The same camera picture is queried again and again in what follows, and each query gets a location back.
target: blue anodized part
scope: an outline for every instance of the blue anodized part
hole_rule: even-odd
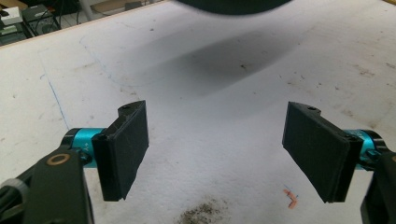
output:
[[[375,144],[373,142],[373,139],[363,130],[344,130],[344,132],[353,134],[355,136],[358,136],[363,140],[363,145],[361,146],[361,156],[360,160],[365,161],[367,163],[376,163],[376,161],[373,160],[374,157],[377,157],[380,155],[380,152],[378,152],[375,149]],[[356,165],[357,169],[363,169],[359,164]]]
[[[73,140],[73,149],[80,148],[82,152],[91,156],[92,161],[86,164],[86,168],[96,168],[95,154],[93,152],[92,138],[97,133],[100,133],[103,128],[86,128],[80,129]]]

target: blurry black object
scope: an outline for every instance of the blurry black object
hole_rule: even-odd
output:
[[[73,147],[80,130],[67,132],[58,149],[3,183],[0,224],[94,223],[83,173],[83,165],[92,162],[93,154]],[[93,151],[104,199],[125,199],[149,147],[146,103],[122,106],[107,129],[93,134],[88,139],[96,139]]]
[[[396,153],[373,131],[360,130],[368,136],[373,150],[363,147],[361,136],[347,133],[320,116],[320,110],[289,102],[283,134],[283,147],[302,169],[325,203],[344,202],[354,168],[367,153],[375,171],[371,186],[361,205],[364,224],[396,223]]]
[[[177,0],[204,11],[224,15],[248,15],[280,7],[291,0]]]

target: white table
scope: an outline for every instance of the white table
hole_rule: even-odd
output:
[[[182,223],[201,204],[210,223],[361,223],[371,174],[355,172],[346,203],[323,203],[283,127],[288,101],[301,102],[395,149],[394,18],[377,0],[296,0],[239,18],[165,2],[2,47],[0,182],[68,129],[107,127],[146,100],[150,147],[127,200],[103,202],[86,172],[96,223]]]

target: white work surface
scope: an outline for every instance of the white work surface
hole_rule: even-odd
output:
[[[68,129],[107,127],[146,100],[150,146],[126,201],[103,202],[86,171],[96,223],[361,223],[371,173],[355,172],[345,203],[323,203],[282,134],[295,101],[396,148],[395,18],[379,0],[249,17],[165,2],[3,47],[0,182]]]

